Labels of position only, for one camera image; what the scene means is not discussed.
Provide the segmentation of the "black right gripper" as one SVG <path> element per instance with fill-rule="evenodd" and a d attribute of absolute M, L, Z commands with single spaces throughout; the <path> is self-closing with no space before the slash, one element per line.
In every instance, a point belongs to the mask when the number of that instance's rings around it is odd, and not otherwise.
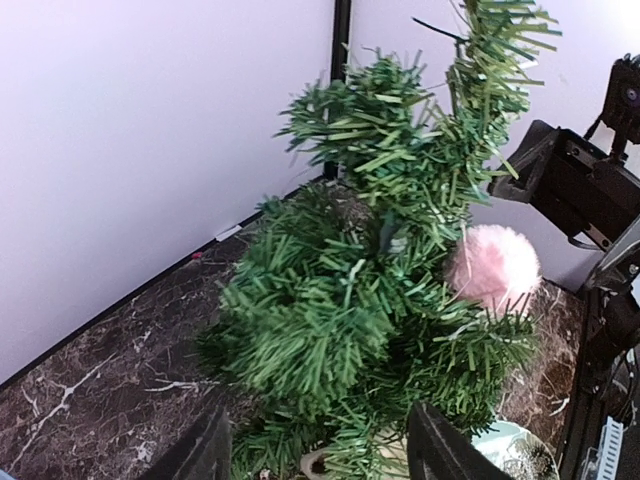
<path fill-rule="evenodd" d="M 582 334 L 569 409 L 556 450 L 563 479 L 595 479 L 608 416 L 627 429 L 639 413 L 639 180 L 587 138 L 534 121 L 488 186 L 491 196 L 533 206 L 571 244 L 603 256 L 587 275 Z"/>

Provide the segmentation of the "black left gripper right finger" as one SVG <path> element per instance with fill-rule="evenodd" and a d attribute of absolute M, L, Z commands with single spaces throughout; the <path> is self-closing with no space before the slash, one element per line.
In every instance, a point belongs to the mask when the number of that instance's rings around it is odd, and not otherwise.
<path fill-rule="evenodd" d="M 407 461 L 413 480 L 510 480 L 431 404 L 416 402 L 407 421 Z"/>

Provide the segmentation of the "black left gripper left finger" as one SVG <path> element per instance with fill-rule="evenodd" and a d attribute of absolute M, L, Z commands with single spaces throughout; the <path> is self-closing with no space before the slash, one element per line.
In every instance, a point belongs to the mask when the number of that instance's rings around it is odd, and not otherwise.
<path fill-rule="evenodd" d="M 217 407 L 203 413 L 178 442 L 139 479 L 229 480 L 232 428 L 228 413 Z"/>

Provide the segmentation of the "pink ornament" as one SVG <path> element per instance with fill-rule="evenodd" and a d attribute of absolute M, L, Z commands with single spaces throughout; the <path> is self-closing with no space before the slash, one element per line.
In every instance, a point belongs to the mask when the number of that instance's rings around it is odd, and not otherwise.
<path fill-rule="evenodd" d="M 498 315 L 526 314 L 541 284 L 540 262 L 523 234 L 501 225 L 476 225 L 463 230 L 445 280 L 459 297 Z"/>

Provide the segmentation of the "small green christmas tree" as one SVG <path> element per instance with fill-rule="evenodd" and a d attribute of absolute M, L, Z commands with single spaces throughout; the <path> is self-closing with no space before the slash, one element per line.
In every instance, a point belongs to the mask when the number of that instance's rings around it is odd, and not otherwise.
<path fill-rule="evenodd" d="M 319 447 L 330 478 L 380 479 L 416 402 L 465 436 L 485 430 L 534 349 L 530 320 L 461 299 L 445 268 L 487 198 L 489 159 L 529 107 L 521 63 L 555 22 L 533 1 L 462 8 L 450 113 L 423 88 L 420 60 L 385 54 L 287 109 L 291 147 L 343 176 L 262 205 L 219 322 L 199 338 L 204 367 L 257 401 L 234 435 L 235 479 L 293 478 Z"/>

